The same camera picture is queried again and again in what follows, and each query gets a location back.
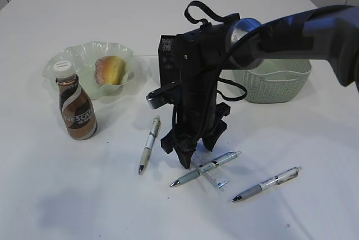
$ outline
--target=transparent ruler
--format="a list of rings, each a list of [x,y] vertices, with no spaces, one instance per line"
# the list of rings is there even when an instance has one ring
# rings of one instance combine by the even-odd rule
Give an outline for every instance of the transparent ruler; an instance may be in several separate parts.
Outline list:
[[[211,162],[211,160],[215,159],[217,156],[218,154],[213,155],[213,153],[196,151],[192,156],[191,163],[196,169],[199,169],[201,165]],[[220,191],[224,191],[224,186],[229,182],[229,178],[220,170],[220,168],[215,168],[204,173],[202,176],[205,177],[213,187]]]

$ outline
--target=pen tip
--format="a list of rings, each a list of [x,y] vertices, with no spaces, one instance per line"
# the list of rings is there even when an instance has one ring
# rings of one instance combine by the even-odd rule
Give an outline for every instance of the pen tip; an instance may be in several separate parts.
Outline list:
[[[174,181],[171,185],[169,185],[170,187],[175,187],[178,186],[180,184],[179,180]]]
[[[236,201],[239,201],[242,199],[242,196],[239,195],[239,196],[236,196],[235,198],[232,199],[232,202],[236,202]]]
[[[144,170],[145,166],[144,165],[140,165],[139,167],[139,174],[142,174],[143,170]]]

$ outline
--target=black strap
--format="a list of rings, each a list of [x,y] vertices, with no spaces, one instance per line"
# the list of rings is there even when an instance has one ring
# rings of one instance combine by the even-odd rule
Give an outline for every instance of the black strap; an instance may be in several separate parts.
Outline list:
[[[218,22],[224,22],[224,18],[221,16],[218,16],[216,13],[214,13],[211,8],[209,8],[208,6],[206,6],[204,3],[200,2],[200,1],[192,1],[190,2],[190,4],[187,6],[186,10],[185,10],[185,17],[186,19],[188,19],[188,21],[192,24],[197,24],[199,22],[202,22],[203,24],[207,24],[208,20],[206,19],[200,19],[200,20],[195,20],[189,13],[188,9],[191,6],[195,6],[198,7],[199,9],[201,9],[203,12],[205,12],[207,14],[207,16],[209,16],[211,19],[218,21]]]
[[[226,101],[240,101],[240,100],[243,100],[247,96],[247,89],[245,87],[243,87],[241,84],[233,82],[232,80],[222,79],[220,77],[218,78],[218,81],[222,82],[222,83],[225,83],[225,84],[228,84],[228,85],[238,87],[238,88],[240,88],[241,90],[243,90],[245,92],[243,95],[238,96],[238,97],[227,97],[221,91],[217,90],[217,93],[219,93],[224,100],[226,100]]]

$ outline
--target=bread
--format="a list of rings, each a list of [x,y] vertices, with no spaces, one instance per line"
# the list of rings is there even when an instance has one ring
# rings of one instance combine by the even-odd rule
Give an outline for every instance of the bread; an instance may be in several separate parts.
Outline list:
[[[100,86],[119,85],[123,76],[125,62],[117,56],[106,56],[96,61],[95,79]]]

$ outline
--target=green basket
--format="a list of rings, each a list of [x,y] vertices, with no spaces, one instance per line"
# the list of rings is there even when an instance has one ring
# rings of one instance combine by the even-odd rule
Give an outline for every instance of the green basket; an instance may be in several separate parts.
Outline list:
[[[234,79],[243,85],[252,103],[285,103],[303,88],[312,66],[307,59],[265,59],[253,70],[234,70]]]

